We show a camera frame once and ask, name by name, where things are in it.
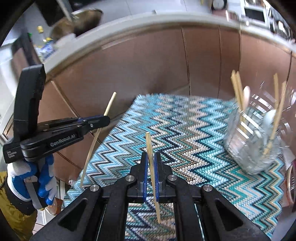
floor tile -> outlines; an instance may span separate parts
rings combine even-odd
[[[152,12],[186,12],[186,7],[183,0],[127,0],[127,4],[131,10],[131,14],[139,14]]]
[[[184,0],[187,12],[211,13],[207,0],[201,5],[200,0]]]

gloved hand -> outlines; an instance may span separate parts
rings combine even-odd
[[[54,176],[54,157],[50,155],[45,158],[38,182],[40,187],[38,195],[45,198],[48,205],[52,205],[57,193],[57,181]],[[31,201],[24,179],[37,173],[38,164],[25,160],[16,161],[7,165],[7,184],[12,193],[25,202]]]

person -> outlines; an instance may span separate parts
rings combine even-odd
[[[57,192],[54,176],[54,157],[45,158],[38,178],[38,195],[51,205]],[[38,172],[38,164],[25,160],[7,165],[7,171],[0,172],[0,209],[8,224],[21,241],[29,240],[37,220],[37,210],[25,186],[24,179]]]

metal screw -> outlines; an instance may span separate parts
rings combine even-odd
[[[177,176],[176,175],[168,175],[168,179],[170,180],[170,181],[176,181],[177,180]]]
[[[95,191],[98,191],[99,190],[99,185],[97,185],[97,184],[93,184],[93,185],[91,185],[90,186],[90,190],[92,191],[92,192],[95,192]]]
[[[206,191],[206,192],[210,192],[213,190],[213,187],[210,185],[210,184],[205,184],[203,186],[203,189]]]
[[[133,175],[127,175],[127,176],[126,176],[126,180],[127,180],[128,182],[132,182],[134,179],[135,179],[135,177],[134,177]]]

zigzag patterned mat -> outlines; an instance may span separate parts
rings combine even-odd
[[[127,175],[146,151],[149,131],[153,150],[174,174],[190,184],[213,185],[271,237],[281,213],[283,162],[277,160],[260,175],[244,173],[222,145],[230,111],[231,102],[213,98],[138,96],[93,155],[84,187],[109,185]],[[175,240],[173,206],[160,204],[158,224],[149,180],[147,202],[129,206],[126,240]],[[67,192],[63,207],[82,193],[79,185]]]

